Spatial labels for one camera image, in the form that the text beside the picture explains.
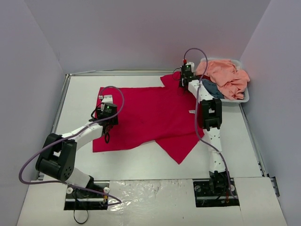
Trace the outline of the crimson red t shirt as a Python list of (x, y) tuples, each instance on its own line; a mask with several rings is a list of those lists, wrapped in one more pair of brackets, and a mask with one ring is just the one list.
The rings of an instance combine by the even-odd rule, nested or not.
[(110, 131), (110, 141), (93, 141), (94, 153), (129, 150), (155, 141), (178, 164), (198, 142), (194, 127), (196, 99), (178, 87), (171, 75), (161, 77), (163, 87), (100, 88), (100, 95), (112, 95), (123, 107), (118, 125)]

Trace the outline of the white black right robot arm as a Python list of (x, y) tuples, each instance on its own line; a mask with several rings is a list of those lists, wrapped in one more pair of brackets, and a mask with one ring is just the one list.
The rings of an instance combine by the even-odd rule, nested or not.
[(211, 193), (220, 194), (229, 186), (220, 136), (222, 102), (207, 91), (202, 81), (192, 72), (192, 68), (193, 63), (184, 63), (181, 66), (179, 86), (186, 88), (197, 100), (195, 128), (203, 130), (204, 137), (201, 141), (208, 146), (210, 152), (208, 187)]

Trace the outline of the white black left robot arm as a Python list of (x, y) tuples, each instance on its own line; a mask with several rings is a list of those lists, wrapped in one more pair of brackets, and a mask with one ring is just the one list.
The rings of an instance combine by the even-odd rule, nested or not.
[(84, 126), (66, 134), (48, 135), (43, 152), (39, 154), (35, 168), (60, 182), (78, 187), (84, 197), (91, 196), (101, 188), (94, 184), (94, 178), (75, 168), (77, 151), (87, 143), (104, 137), (109, 143), (109, 132), (118, 125), (118, 107), (113, 103), (101, 103), (94, 110), (92, 117)]

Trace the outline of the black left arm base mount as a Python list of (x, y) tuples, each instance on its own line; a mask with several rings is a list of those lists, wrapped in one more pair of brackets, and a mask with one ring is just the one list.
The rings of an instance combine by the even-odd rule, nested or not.
[(107, 210), (108, 197), (67, 186), (63, 210)]

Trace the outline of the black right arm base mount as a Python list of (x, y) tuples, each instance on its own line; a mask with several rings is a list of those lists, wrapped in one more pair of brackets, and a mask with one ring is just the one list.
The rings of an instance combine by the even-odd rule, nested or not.
[(227, 186), (211, 190), (208, 179), (193, 180), (195, 205), (197, 208), (231, 207), (239, 206), (238, 194), (234, 179), (230, 180), (231, 191)]

